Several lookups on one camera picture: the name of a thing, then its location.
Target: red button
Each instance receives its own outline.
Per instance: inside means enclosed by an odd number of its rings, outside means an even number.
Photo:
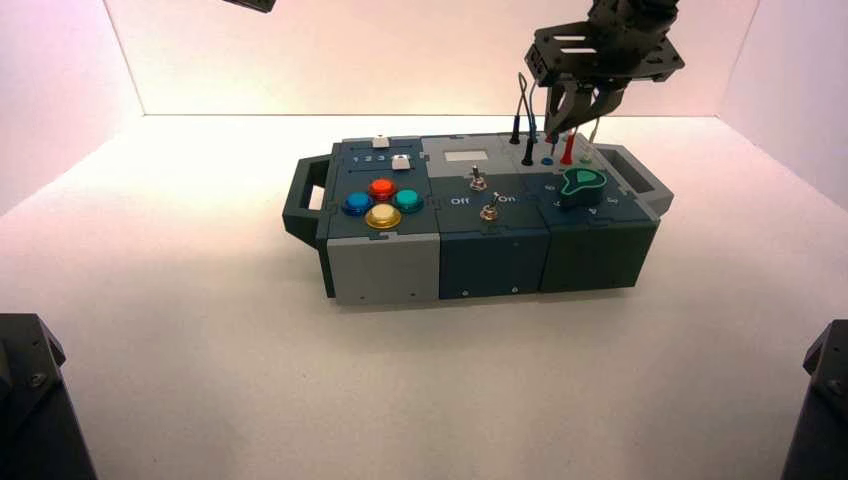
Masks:
[[[368,187],[368,195],[371,195],[378,202],[386,202],[397,191],[394,182],[385,178],[378,178],[371,182]]]

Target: display screen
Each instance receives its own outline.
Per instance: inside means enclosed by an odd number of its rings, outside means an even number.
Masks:
[[[481,162],[488,160],[485,150],[465,150],[462,152],[445,152],[445,160],[449,162]]]

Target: yellow button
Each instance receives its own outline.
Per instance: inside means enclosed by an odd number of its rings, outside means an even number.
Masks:
[[[388,203],[375,205],[365,215],[365,223],[371,228],[386,230],[400,223],[401,215],[397,208]]]

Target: white wall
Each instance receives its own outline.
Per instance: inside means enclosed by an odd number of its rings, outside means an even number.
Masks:
[[[0,1],[0,214],[140,114],[101,0]]]
[[[846,25],[845,0],[761,0],[721,110],[723,120],[844,208]]]
[[[149,114],[509,114],[537,28],[591,0],[107,0]],[[681,2],[688,66],[618,114],[714,115],[756,0]],[[541,109],[544,95],[539,96]]]

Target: dark green handle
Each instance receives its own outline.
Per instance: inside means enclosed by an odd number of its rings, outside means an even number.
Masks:
[[[283,225],[286,231],[303,240],[312,248],[317,248],[316,235],[320,210],[309,209],[312,188],[327,184],[327,171],[332,155],[304,158],[297,162],[286,205],[283,207]]]

